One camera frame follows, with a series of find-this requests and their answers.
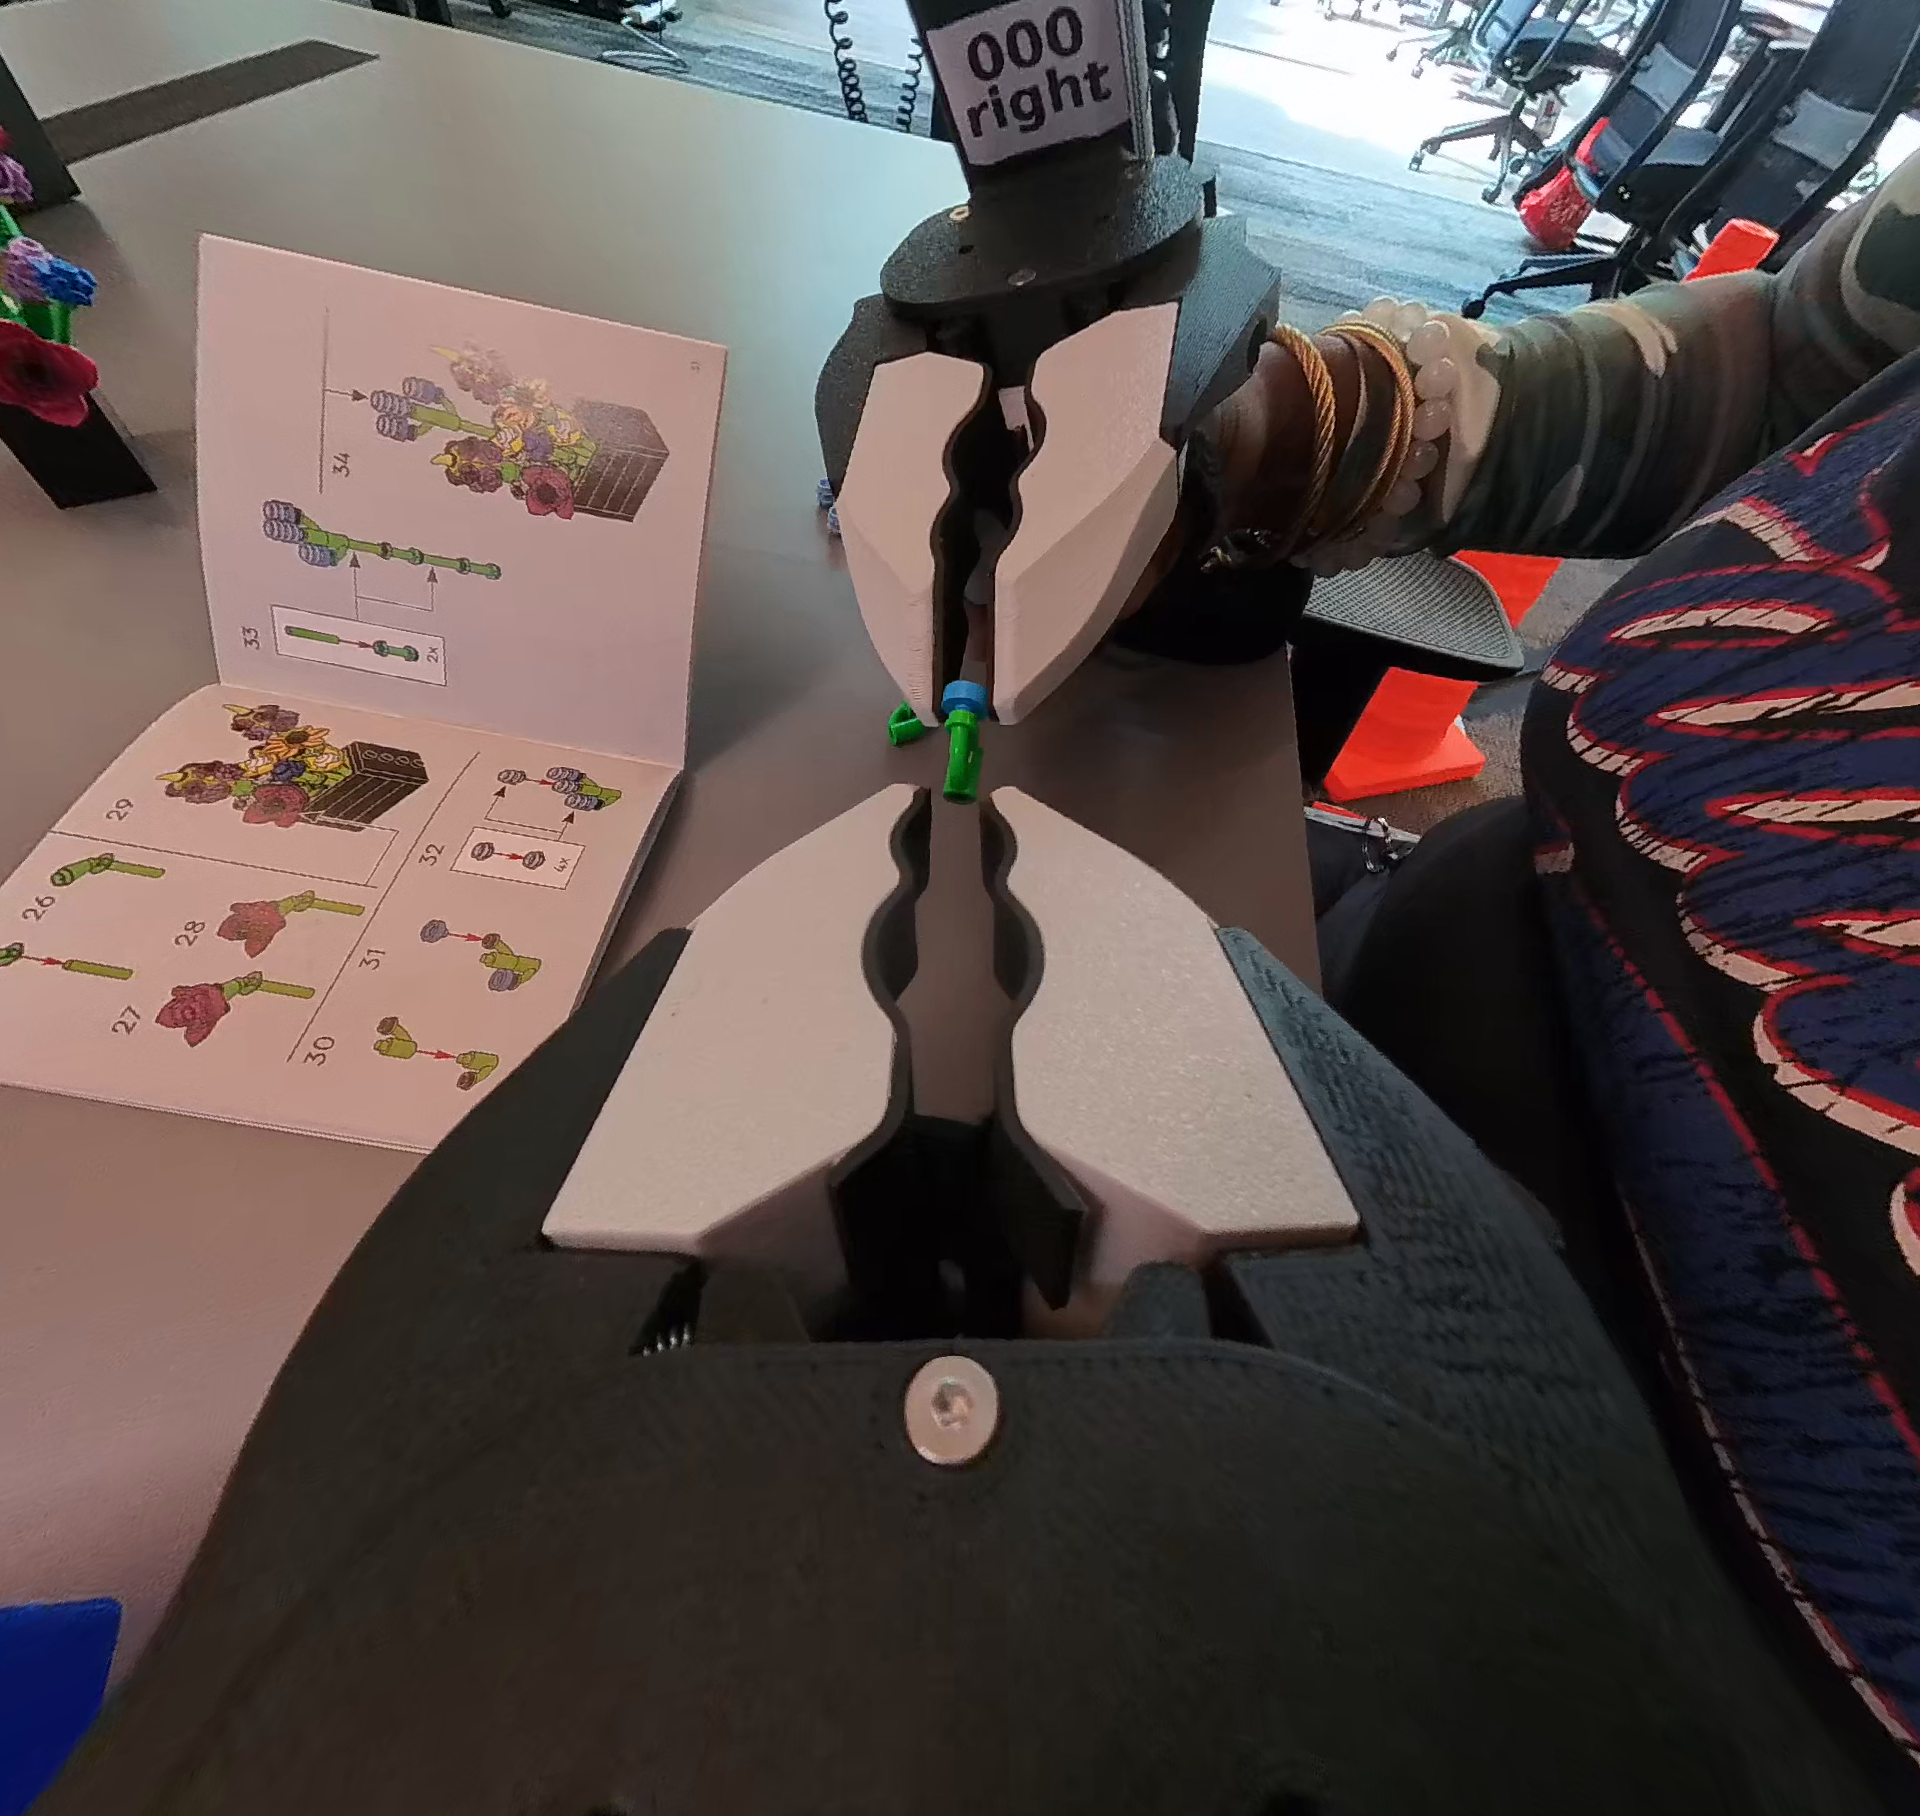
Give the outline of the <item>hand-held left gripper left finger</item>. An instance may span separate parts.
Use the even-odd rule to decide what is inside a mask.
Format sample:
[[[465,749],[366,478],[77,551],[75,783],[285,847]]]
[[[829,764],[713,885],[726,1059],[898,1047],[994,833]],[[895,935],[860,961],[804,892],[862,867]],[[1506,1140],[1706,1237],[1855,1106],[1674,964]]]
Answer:
[[[847,1287],[834,1184],[902,1125],[930,793],[891,785],[779,850],[689,928],[545,1237]]]

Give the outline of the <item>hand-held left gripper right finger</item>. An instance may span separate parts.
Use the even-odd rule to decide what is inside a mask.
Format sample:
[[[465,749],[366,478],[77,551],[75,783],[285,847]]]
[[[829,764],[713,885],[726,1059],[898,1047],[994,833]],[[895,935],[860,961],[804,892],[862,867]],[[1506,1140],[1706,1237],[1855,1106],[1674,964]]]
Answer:
[[[1359,1213],[1214,918],[1023,793],[981,816],[995,974],[990,1149],[1040,1327],[1099,1327],[1141,1266],[1338,1249]]]

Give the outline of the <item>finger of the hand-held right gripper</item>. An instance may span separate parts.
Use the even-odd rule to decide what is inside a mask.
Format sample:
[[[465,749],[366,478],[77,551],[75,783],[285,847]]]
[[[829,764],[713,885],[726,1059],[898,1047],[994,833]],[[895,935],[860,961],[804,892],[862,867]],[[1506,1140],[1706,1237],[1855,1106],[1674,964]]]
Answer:
[[[987,393],[983,363],[930,351],[879,363],[834,493],[862,623],[913,708],[940,694],[950,457]]]
[[[1124,309],[1040,353],[1040,442],[994,567],[999,724],[1027,719],[1113,627],[1178,509],[1164,438],[1180,308]]]

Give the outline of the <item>lego flower bouquet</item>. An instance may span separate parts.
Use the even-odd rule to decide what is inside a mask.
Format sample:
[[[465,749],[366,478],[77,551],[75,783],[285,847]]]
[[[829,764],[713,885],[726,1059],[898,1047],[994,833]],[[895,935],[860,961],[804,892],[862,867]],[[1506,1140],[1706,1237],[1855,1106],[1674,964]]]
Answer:
[[[36,181],[3,134],[3,442],[59,509],[135,499],[158,489],[98,400],[98,366],[75,346],[91,271],[37,245],[16,220]]]

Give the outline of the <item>magenta lego flower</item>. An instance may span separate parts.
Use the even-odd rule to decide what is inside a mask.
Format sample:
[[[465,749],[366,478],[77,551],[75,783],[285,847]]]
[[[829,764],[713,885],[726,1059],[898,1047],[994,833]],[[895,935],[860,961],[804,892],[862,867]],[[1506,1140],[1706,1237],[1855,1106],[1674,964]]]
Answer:
[[[86,425],[98,366],[65,340],[48,340],[23,323],[5,319],[3,406],[14,408],[57,429]]]

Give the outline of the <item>large blue plastic bin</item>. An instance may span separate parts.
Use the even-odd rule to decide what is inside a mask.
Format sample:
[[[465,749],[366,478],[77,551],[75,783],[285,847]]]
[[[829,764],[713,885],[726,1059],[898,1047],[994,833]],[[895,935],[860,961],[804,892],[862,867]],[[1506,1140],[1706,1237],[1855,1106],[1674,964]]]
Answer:
[[[3,1608],[3,1813],[36,1802],[96,1718],[122,1619],[113,1596]]]

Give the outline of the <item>person's right forearm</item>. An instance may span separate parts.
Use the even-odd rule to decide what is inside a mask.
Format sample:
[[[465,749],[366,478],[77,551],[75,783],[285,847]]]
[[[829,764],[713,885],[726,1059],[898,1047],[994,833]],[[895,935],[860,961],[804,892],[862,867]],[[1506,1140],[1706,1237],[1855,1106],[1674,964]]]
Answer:
[[[1730,271],[1523,319],[1485,340],[1474,460],[1448,473],[1437,543],[1644,555],[1919,340],[1919,156],[1780,271]]]

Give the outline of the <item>lego instruction booklet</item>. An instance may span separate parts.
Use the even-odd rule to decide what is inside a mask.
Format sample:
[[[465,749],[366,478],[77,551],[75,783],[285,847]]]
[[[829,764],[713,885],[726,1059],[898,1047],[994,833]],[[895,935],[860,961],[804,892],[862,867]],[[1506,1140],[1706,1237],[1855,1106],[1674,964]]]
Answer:
[[[687,765],[726,350],[203,238],[213,679],[5,882],[5,1084],[425,1153]]]

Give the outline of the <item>person's right hand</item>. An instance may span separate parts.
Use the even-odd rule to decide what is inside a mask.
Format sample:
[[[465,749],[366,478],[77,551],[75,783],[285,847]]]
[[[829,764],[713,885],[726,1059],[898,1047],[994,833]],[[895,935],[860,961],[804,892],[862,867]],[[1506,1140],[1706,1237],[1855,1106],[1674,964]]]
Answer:
[[[1336,397],[1316,340],[1277,327],[1248,378],[1199,432],[1201,485],[1188,545],[1202,570],[1251,572],[1293,560],[1327,489]]]

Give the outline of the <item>black rounded pad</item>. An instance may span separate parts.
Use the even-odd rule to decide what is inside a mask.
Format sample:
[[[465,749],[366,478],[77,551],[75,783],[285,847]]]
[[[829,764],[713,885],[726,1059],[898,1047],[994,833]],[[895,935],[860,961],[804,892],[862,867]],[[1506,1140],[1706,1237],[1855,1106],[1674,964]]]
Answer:
[[[1295,562],[1181,558],[1113,630],[1124,648],[1209,668],[1262,661],[1296,641],[1452,679],[1502,682],[1524,668],[1494,583],[1457,558],[1427,552],[1336,576]]]

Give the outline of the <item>red floor object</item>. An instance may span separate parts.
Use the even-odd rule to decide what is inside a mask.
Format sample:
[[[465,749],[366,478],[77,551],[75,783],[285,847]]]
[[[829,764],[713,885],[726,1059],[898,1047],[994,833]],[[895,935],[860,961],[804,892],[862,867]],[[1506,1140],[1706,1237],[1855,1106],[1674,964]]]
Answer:
[[[1570,253],[1582,223],[1591,215],[1597,195],[1582,156],[1560,164],[1549,175],[1536,179],[1519,199],[1516,215],[1523,221],[1534,253]]]

